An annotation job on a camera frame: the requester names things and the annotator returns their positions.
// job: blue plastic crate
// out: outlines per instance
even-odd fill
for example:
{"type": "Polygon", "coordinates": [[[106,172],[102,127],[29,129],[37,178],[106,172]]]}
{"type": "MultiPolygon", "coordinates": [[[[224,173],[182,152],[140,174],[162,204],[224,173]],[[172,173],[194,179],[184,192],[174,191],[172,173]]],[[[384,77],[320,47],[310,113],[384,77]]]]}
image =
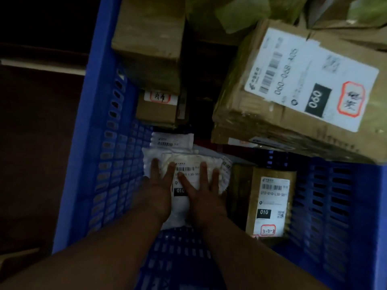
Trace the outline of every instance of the blue plastic crate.
{"type": "MultiPolygon", "coordinates": [[[[101,0],[79,103],[53,253],[130,207],[152,128],[133,119],[138,90],[111,49],[121,0],[101,0]]],[[[262,151],[264,165],[298,172],[290,239],[275,250],[333,289],[386,289],[387,175],[374,165],[262,151]]],[[[192,229],[163,231],[136,288],[224,289],[192,229]]]]}

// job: hand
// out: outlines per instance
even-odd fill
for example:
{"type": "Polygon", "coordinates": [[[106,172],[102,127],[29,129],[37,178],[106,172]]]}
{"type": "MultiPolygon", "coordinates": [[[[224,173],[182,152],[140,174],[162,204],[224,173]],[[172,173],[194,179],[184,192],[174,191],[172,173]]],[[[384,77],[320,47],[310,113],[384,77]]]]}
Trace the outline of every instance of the hand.
{"type": "Polygon", "coordinates": [[[171,214],[171,185],[175,167],[175,163],[170,163],[167,173],[161,179],[159,160],[154,158],[151,165],[151,178],[143,178],[143,184],[134,201],[134,207],[151,209],[161,223],[164,223],[171,214]]]}
{"type": "Polygon", "coordinates": [[[199,230],[204,230],[218,217],[227,217],[226,206],[219,196],[219,170],[212,172],[212,183],[209,185],[207,164],[200,164],[200,188],[196,190],[183,173],[178,179],[190,199],[190,217],[192,224],[199,230]]]}

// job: person's left hand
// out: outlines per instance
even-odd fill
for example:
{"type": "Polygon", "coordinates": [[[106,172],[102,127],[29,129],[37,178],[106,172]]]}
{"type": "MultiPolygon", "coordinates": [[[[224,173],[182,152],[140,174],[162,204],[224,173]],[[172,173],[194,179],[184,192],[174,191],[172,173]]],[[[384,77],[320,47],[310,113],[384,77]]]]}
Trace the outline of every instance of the person's left hand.
{"type": "Polygon", "coordinates": [[[144,177],[143,184],[135,198],[135,207],[145,207],[152,210],[164,223],[171,214],[171,185],[175,172],[175,163],[168,165],[167,173],[161,179],[159,160],[154,158],[151,165],[151,177],[144,177]]]}

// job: forearm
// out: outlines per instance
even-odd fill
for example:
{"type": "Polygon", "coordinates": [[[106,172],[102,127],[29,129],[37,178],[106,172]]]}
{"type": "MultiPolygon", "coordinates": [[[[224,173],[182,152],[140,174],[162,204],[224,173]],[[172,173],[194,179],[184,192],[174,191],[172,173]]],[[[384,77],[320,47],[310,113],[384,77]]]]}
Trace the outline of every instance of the forearm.
{"type": "Polygon", "coordinates": [[[220,217],[203,230],[203,238],[218,264],[228,290],[326,289],[311,275],[220,217]]]}
{"type": "Polygon", "coordinates": [[[128,289],[160,231],[147,208],[135,208],[115,224],[5,281],[2,289],[128,289]]]}

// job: person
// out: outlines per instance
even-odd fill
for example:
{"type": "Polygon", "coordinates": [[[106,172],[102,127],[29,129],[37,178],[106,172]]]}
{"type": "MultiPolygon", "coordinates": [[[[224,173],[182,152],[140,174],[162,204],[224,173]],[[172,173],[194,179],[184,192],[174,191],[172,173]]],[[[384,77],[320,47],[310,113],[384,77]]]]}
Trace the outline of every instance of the person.
{"type": "MultiPolygon", "coordinates": [[[[80,240],[4,281],[9,289],[131,289],[148,250],[171,212],[175,164],[163,178],[153,159],[150,179],[144,178],[133,208],[115,223],[80,240]]],[[[212,183],[201,163],[200,189],[180,172],[178,179],[190,199],[192,225],[210,250],[225,285],[240,289],[326,289],[302,269],[248,236],[230,219],[218,195],[219,170],[212,183]]]]}

